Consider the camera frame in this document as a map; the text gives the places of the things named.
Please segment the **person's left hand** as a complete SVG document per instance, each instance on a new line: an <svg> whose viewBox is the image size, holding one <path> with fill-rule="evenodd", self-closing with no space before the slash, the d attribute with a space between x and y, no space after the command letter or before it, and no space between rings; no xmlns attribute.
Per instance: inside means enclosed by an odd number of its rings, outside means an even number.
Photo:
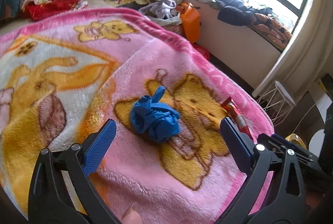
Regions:
<svg viewBox="0 0 333 224"><path fill-rule="evenodd" d="M142 224L142 218L137 212L137 203L132 203L130 207L124 212L121 223L123 224Z"/></svg>

